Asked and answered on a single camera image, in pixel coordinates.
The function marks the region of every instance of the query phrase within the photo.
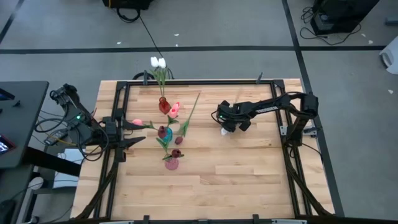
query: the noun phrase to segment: wooden plank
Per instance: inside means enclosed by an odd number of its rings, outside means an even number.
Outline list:
[[[287,91],[302,91],[299,79],[284,80]],[[116,81],[102,81],[96,102],[95,118],[111,114]],[[184,122],[201,93],[193,113],[187,136],[178,148],[185,157],[179,159],[177,170],[164,167],[164,150],[155,140],[156,130],[126,131],[126,138],[145,136],[142,142],[126,151],[127,162],[119,165],[113,219],[151,220],[292,218],[294,216],[284,158],[280,145],[275,113],[252,119],[246,131],[221,136],[220,126],[212,120],[218,103],[259,101],[271,97],[266,85],[179,85],[166,86],[170,104],[181,102],[178,120]],[[126,119],[152,121],[156,127],[167,124],[159,112],[158,86],[134,86],[129,92]],[[293,104],[300,106],[300,101]],[[170,126],[174,131],[180,124]],[[308,136],[304,143],[317,148]],[[308,188],[330,212],[333,212],[322,162],[317,152],[302,146],[299,149]],[[102,159],[83,163],[71,216],[78,215],[98,187]],[[101,214],[104,215],[106,199]],[[300,210],[303,200],[298,189]]]

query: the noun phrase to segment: black floor stripe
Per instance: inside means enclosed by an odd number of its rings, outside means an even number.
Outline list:
[[[302,51],[300,48],[299,40],[297,38],[296,30],[295,30],[295,27],[293,24],[292,15],[290,13],[290,9],[289,9],[289,5],[287,4],[287,0],[282,0],[282,4],[284,7],[287,24],[289,26],[290,35],[292,37],[294,50],[295,50],[295,53],[297,56],[298,66],[300,68],[300,72],[302,75],[304,88],[305,88],[305,91],[308,93],[308,92],[312,91],[312,88],[311,88],[311,84],[310,84],[310,79],[308,77],[307,68],[305,67],[304,58],[303,58],[303,54],[302,54]],[[322,124],[321,124],[319,116],[317,116],[317,118],[314,119],[314,123],[317,128],[320,128],[320,130],[318,131],[318,134],[317,134],[318,143],[319,143],[320,150],[321,150],[322,157],[323,157],[323,166],[325,167],[325,174],[326,174],[326,179],[327,179],[328,186],[329,186],[331,199],[333,202],[333,207],[335,209],[336,215],[343,217],[344,216],[343,205],[341,204],[340,195],[338,193],[335,173],[333,172],[333,168],[331,166],[331,160],[330,160],[328,147],[326,145],[325,134],[323,132]]]
[[[334,47],[312,47],[303,46],[300,47],[301,51],[361,51],[361,50],[382,50],[386,46],[375,45],[375,46],[334,46]]]
[[[204,51],[293,51],[289,46],[203,46],[203,47],[159,47],[161,52],[204,52]],[[157,52],[155,47],[98,48],[98,49],[0,49],[0,54],[83,54],[83,53],[123,53]]]
[[[2,40],[5,38],[8,29],[10,29],[10,26],[12,24],[12,22],[14,21],[15,17],[17,16],[18,10],[21,8],[22,3],[24,3],[25,0],[19,0],[17,5],[15,6],[14,12],[12,12],[11,16],[8,18],[6,25],[4,26],[4,28],[2,29],[1,33],[0,33],[0,44],[2,42]]]

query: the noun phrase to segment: wooden tabletop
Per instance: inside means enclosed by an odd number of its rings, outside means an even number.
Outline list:
[[[286,91],[302,91],[299,79],[284,81]],[[101,82],[97,120],[111,115],[116,82]],[[165,168],[164,150],[155,140],[156,130],[143,129],[126,136],[147,138],[126,151],[127,161],[119,165],[112,219],[142,220],[144,215],[150,215],[151,220],[248,219],[253,214],[259,214],[260,218],[293,218],[275,113],[256,116],[246,132],[237,129],[227,136],[220,134],[219,124],[210,116],[223,100],[234,103],[272,98],[269,86],[166,86],[165,95],[170,104],[177,101],[182,104],[178,117],[181,123],[188,118],[198,93],[201,95],[187,136],[181,145],[176,146],[172,141],[169,146],[185,154],[179,159],[177,170]],[[159,97],[158,86],[131,87],[127,120],[138,118],[145,123],[153,121],[156,127],[167,125],[166,115],[158,109]],[[293,101],[297,108],[299,103]],[[170,127],[177,131],[179,124]],[[317,149],[316,139],[304,136],[303,142]],[[333,213],[320,155],[306,146],[299,147],[299,151],[308,188]],[[101,165],[102,159],[83,163],[71,217],[78,215],[96,192]],[[304,213],[300,189],[297,186],[296,189],[300,211]],[[107,196],[103,199],[102,215],[106,199]]]

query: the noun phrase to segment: black desk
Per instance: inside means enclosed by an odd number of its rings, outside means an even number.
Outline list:
[[[48,82],[0,82],[0,88],[16,97],[15,100],[0,101],[0,134],[16,145],[15,149],[0,155],[0,202],[22,191],[14,198],[16,208],[11,223],[18,218],[24,189],[30,182],[34,166],[75,176],[80,173],[78,164],[28,146],[48,87]],[[18,100],[21,105],[13,107]]]

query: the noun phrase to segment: blue vase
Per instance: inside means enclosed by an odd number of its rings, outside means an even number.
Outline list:
[[[166,137],[163,138],[164,142],[170,142],[173,139],[173,131],[171,128],[166,128]]]

